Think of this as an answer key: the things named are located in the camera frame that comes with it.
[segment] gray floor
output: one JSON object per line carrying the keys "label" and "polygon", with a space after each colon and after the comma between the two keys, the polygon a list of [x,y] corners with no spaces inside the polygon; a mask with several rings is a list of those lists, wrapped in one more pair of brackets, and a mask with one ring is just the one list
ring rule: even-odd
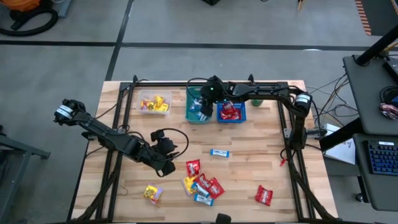
{"label": "gray floor", "polygon": [[[0,40],[115,42],[127,2],[75,0],[68,18],[52,30],[22,39],[0,35]],[[296,10],[296,0],[221,0],[215,7],[200,0],[135,0],[123,41],[349,47],[369,46],[379,38],[364,33],[354,0],[308,0],[301,12]],[[11,23],[7,13],[0,18],[1,27]],[[45,19],[40,16],[27,27]],[[52,152],[47,161],[31,160],[10,223],[20,218],[29,223],[66,219],[87,142],[80,128],[53,123],[53,112],[64,98],[74,98],[94,113],[112,53],[113,47],[0,45],[0,124],[11,138]],[[258,80],[305,80],[312,90],[342,76],[342,57],[358,53],[122,47],[112,80],[133,75],[237,80],[252,73]],[[323,90],[331,93],[333,85]],[[354,106],[348,85],[340,93]],[[319,91],[313,95],[318,107],[329,97]],[[396,222],[398,213],[377,212],[353,200],[359,192],[356,178],[331,176],[330,181],[340,218]]]}

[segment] blue keyboard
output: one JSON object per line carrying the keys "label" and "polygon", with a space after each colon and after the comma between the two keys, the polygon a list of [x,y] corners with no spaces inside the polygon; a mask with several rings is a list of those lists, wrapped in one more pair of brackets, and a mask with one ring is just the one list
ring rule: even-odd
{"label": "blue keyboard", "polygon": [[398,143],[366,141],[371,173],[398,175]]}

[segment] wooden table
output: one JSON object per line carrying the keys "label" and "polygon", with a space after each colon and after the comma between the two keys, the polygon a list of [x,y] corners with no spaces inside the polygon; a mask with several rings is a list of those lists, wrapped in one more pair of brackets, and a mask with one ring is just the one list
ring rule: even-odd
{"label": "wooden table", "polygon": [[[104,83],[97,115],[116,103],[119,84]],[[301,80],[289,81],[289,84],[305,88]],[[188,135],[190,146],[184,155],[174,160],[177,170],[163,178],[159,178],[150,167],[124,157],[119,183],[125,189],[119,187],[114,222],[213,222],[218,213],[230,215],[233,222],[297,221],[288,165],[279,166],[279,152],[284,148],[284,140],[276,101],[264,101],[259,108],[247,102],[247,121],[241,124],[219,124],[214,116],[209,124],[195,125],[185,119],[186,93],[183,87],[145,87],[146,90],[172,92],[172,109],[168,116],[140,114],[137,96],[141,89],[134,88],[129,121],[131,130],[139,131],[150,141],[150,133],[157,129],[177,128]],[[113,117],[114,110],[99,120],[111,126]],[[311,113],[306,119],[306,127],[314,127]],[[179,133],[167,131],[166,135],[179,145],[178,149],[185,147],[185,139]],[[317,141],[311,139],[307,143],[318,146]],[[90,143],[88,152],[98,146],[98,142]],[[229,150],[230,158],[211,156],[210,149]],[[312,191],[321,204],[337,217],[322,153],[306,147],[303,156]],[[72,218],[80,216],[98,193],[105,158],[106,150],[103,149],[85,160]],[[225,189],[213,207],[194,202],[193,196],[187,196],[183,189],[181,180],[187,176],[185,162],[193,159],[200,159],[201,171],[209,179],[216,177]],[[148,183],[164,189],[159,207],[142,197]],[[260,184],[274,191],[270,207],[254,200]],[[304,214],[307,214],[301,189],[300,196]],[[104,206],[104,217],[108,211],[107,204]]]}

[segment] orange vacuum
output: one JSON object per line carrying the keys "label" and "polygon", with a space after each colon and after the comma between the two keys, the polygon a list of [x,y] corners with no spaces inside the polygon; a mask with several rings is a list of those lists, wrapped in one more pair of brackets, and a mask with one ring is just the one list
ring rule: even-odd
{"label": "orange vacuum", "polygon": [[[58,21],[58,12],[52,9],[53,2],[51,0],[0,0],[0,3],[11,10],[10,17],[15,21],[10,27],[12,30],[0,28],[0,34],[14,37],[32,36],[51,29]],[[43,13],[52,15],[46,24],[35,29],[18,31],[31,18]]]}

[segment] red candy bag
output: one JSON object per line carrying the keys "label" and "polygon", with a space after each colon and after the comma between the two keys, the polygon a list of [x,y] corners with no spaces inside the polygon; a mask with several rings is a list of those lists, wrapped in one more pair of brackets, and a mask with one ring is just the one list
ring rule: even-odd
{"label": "red candy bag", "polygon": [[225,192],[223,187],[217,181],[216,177],[213,177],[210,180],[210,184],[211,184],[211,187],[209,188],[209,193],[210,193],[212,199],[218,198],[220,195],[222,195]]}
{"label": "red candy bag", "polygon": [[271,190],[266,190],[264,187],[261,185],[259,186],[259,189],[257,190],[257,194],[254,197],[254,199],[260,203],[263,203],[264,205],[270,206],[271,205],[271,199],[272,199],[272,191]]}
{"label": "red candy bag", "polygon": [[187,172],[189,177],[194,177],[199,174],[200,161],[199,159],[187,162]]}
{"label": "red candy bag", "polygon": [[211,186],[210,181],[208,181],[205,177],[205,174],[200,174],[195,180],[193,180],[194,182],[197,182],[200,187],[203,187],[205,190],[209,191],[209,188]]}

